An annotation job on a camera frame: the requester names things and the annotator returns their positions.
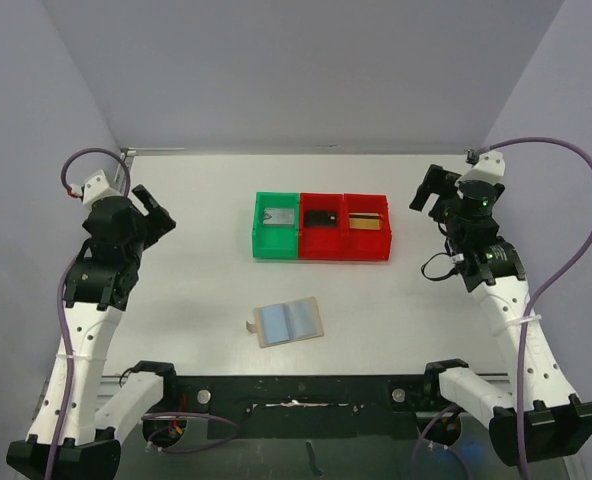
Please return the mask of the gold card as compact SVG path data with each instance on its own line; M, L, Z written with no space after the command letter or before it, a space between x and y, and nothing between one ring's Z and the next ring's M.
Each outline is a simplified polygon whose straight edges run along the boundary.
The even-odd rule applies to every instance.
M381 229L382 217L374 212L351 212L349 228L353 230L377 231Z

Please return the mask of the beige leather card holder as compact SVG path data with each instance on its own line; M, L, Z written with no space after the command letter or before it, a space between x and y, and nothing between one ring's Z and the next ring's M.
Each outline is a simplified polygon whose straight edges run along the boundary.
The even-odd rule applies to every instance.
M310 340L324 335L315 297L255 308L246 330L257 337L261 348Z

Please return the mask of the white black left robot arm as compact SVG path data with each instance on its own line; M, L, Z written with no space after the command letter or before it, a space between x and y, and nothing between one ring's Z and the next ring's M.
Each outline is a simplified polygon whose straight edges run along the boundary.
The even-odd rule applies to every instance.
M28 479L112 479L122 444L148 412L179 400L171 363L140 361L103 407L97 396L112 338L139 276L142 255L176 226L142 185L92 201L89 237L61 277L61 344L40 410L6 461Z

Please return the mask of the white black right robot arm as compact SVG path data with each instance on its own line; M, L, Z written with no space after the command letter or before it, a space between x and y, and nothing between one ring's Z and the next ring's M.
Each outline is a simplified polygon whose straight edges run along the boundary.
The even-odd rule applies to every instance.
M433 362L435 389L484 426L507 466L576 454L592 435L592 402L582 401L563 374L530 306L526 270L500 234L492 210L504 191L501 177L464 175L431 165L410 204L420 211L437 197L430 218L444 229L452 274L484 313L507 369L506 393L460 360Z

